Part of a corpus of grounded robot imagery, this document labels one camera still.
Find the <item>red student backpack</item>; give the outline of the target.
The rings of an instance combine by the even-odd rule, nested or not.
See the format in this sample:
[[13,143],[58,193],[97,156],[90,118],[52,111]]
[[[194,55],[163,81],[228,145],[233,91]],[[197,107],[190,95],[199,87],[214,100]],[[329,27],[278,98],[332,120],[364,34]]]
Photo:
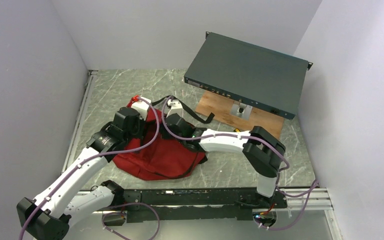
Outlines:
[[149,108],[141,138],[132,139],[127,150],[151,144],[139,151],[121,153],[113,158],[122,171],[144,181],[174,180],[191,175],[196,166],[208,158],[204,152],[193,152],[176,140],[164,139],[162,112]]

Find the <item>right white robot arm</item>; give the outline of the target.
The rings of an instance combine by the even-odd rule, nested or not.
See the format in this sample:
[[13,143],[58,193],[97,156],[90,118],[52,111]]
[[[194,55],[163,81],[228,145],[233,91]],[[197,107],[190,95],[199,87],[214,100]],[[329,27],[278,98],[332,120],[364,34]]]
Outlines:
[[177,139],[197,153],[227,152],[242,154],[257,172],[255,202],[241,197],[236,204],[247,208],[267,208],[275,201],[278,174],[286,147],[261,126],[240,132],[217,131],[189,124],[179,114],[161,117],[164,134]]

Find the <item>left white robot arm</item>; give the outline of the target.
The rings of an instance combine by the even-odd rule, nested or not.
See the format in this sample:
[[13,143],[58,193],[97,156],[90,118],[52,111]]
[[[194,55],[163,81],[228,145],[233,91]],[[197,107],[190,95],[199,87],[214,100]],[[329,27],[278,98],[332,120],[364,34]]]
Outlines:
[[127,145],[143,134],[148,114],[157,116],[147,105],[122,107],[94,133],[77,159],[44,191],[33,199],[24,197],[16,205],[21,231],[36,240],[62,240],[69,229],[93,212],[119,209],[124,189],[112,180],[102,182],[90,193],[78,197],[81,188],[118,154],[131,153]]

